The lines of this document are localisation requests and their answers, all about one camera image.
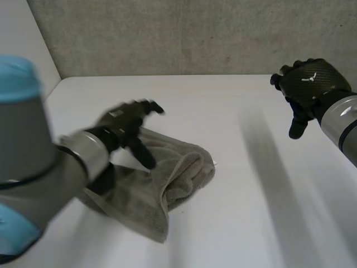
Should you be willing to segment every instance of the towel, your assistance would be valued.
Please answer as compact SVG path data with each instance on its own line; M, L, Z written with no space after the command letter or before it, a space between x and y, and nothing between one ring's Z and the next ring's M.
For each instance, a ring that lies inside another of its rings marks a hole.
M110 191L85 188L79 199L140 234L163 243L168 212L189 200L214 176L210 154L200 146L141 129L140 139L157 161L150 172L115 166Z

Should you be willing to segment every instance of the table surface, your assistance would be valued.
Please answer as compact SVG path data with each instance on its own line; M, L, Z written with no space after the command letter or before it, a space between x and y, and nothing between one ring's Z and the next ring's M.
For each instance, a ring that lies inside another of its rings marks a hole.
M45 102L54 137L108 107L156 100L145 127L195 143L215 178L170 213L155 243L73 200L12 267L354 267L357 174L316 121L290 140L292 112L267 75L63 80ZM113 162L138 165L124 150Z

